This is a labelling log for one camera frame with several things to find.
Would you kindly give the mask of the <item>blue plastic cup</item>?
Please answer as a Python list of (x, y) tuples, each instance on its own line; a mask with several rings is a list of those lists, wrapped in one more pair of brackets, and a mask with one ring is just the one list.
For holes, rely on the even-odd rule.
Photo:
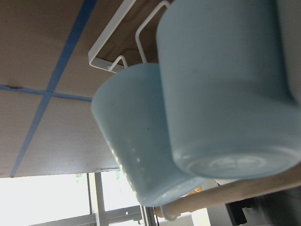
[(173, 161), (158, 64), (111, 76), (94, 94), (91, 110), (141, 205), (165, 205), (205, 182)]
[(258, 178), (301, 160), (301, 108), (286, 86), (273, 0), (175, 0), (157, 28), (176, 165)]

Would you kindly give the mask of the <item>brown table mat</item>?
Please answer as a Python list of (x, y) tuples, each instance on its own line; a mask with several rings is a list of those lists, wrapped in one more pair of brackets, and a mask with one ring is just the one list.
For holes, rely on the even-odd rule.
[(89, 65), (102, 0), (0, 3), (0, 175), (97, 172), (116, 162), (91, 113), (110, 71)]

